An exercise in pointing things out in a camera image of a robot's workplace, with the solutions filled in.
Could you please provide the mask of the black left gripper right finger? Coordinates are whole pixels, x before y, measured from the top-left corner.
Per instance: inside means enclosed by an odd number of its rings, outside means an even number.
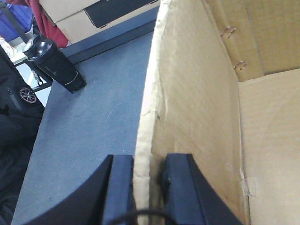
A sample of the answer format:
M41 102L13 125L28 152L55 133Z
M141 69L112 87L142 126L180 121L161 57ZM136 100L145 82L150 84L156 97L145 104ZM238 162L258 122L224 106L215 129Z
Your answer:
M197 166L192 154L171 153L162 176L165 209L179 225L239 225Z

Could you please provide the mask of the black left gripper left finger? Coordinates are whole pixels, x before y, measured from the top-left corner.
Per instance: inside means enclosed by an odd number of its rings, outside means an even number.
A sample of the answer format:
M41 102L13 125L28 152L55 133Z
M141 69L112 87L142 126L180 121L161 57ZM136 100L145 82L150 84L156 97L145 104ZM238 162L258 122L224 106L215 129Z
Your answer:
M106 225L136 209L131 155L108 155L94 173L65 200L28 225Z

